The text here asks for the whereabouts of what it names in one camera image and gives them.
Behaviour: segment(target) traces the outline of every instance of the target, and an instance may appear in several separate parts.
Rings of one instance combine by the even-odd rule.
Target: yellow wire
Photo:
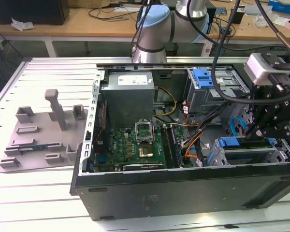
[[[165,92],[167,92],[171,96],[171,98],[174,101],[174,107],[173,107],[173,109],[170,112],[167,112],[167,113],[164,113],[164,114],[160,114],[160,115],[153,115],[153,116],[167,116],[167,115],[170,115],[176,110],[177,103],[176,103],[175,97],[173,97],[173,95],[169,91],[167,91],[165,88],[160,87],[160,86],[158,86],[158,88],[163,89]]]

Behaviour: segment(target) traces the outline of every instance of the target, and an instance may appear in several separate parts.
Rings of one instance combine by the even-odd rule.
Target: white paper
[[[203,167],[203,164],[202,164],[202,162],[201,162],[199,159],[197,159],[197,165],[198,165],[199,167]]]
[[[23,31],[23,30],[29,30],[29,29],[34,29],[33,23],[23,23],[23,22],[18,22],[17,20],[12,18],[12,23],[11,26],[13,28],[16,28],[17,30]]]
[[[119,86],[147,85],[146,75],[122,75],[118,77]]]
[[[277,24],[277,25],[285,25],[285,23],[287,23],[290,19],[289,18],[284,18],[284,17],[278,17],[277,19],[275,19],[273,21],[273,23]]]

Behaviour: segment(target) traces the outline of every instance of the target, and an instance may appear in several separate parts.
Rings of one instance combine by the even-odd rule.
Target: gray block
[[[34,113],[30,106],[19,107],[16,112],[16,117],[20,123],[31,123],[31,116],[34,116]]]
[[[73,106],[73,116],[75,120],[85,120],[86,115],[83,105],[74,105]]]
[[[70,144],[67,145],[66,153],[69,157],[69,160],[75,160],[76,159],[76,154],[77,150],[79,149],[79,144],[76,146],[76,150],[72,150]]]
[[[11,149],[11,150],[5,150],[4,153],[9,157],[9,156],[16,156],[16,155],[21,155],[21,151],[16,149]]]
[[[2,159],[0,161],[0,167],[2,168],[17,167],[18,165],[19,165],[19,161],[15,157]]]
[[[17,139],[13,140],[11,146],[20,146],[20,145],[33,145],[35,140],[33,138],[29,139]]]
[[[59,163],[63,162],[63,157],[60,153],[52,153],[52,154],[46,154],[45,160],[47,163]]]
[[[63,146],[62,146],[62,143],[59,142],[59,145],[48,146],[47,148],[51,152],[56,152],[56,151],[60,151],[63,148]]]
[[[51,104],[51,107],[54,111],[54,114],[56,116],[57,122],[60,126],[60,129],[66,130],[66,121],[64,119],[64,112],[62,110],[61,105],[59,104],[58,100],[58,90],[57,89],[48,89],[45,92],[45,99],[48,100]]]
[[[80,105],[74,111],[65,111],[66,125],[61,131],[57,120],[50,120],[49,113],[34,114],[30,107],[20,107],[17,112],[27,114],[30,122],[17,122],[2,158],[15,157],[16,161],[3,161],[0,173],[74,165],[79,144],[83,142],[87,110],[84,110],[84,120],[80,117],[75,120],[75,113],[78,110],[81,113],[83,109]],[[54,153],[59,153],[60,157],[46,157],[46,154]]]
[[[16,130],[17,134],[36,133],[39,131],[38,126],[19,127]]]

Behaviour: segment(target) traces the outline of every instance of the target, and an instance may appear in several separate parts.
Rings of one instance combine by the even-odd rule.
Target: circuit board
[[[152,156],[140,157],[140,145],[137,144],[135,127],[133,128],[113,128],[110,131],[109,151],[107,158],[98,163],[99,172],[114,171],[114,165],[126,164],[163,164],[167,168],[163,151],[160,127],[154,128]],[[137,131],[138,136],[148,136],[148,129],[140,127]],[[178,145],[184,140],[183,132],[180,127],[174,127],[174,135]]]

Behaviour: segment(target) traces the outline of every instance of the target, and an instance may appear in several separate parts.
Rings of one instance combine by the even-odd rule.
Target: black computer case
[[[0,0],[0,24],[12,19],[33,24],[63,25],[69,16],[68,0]]]

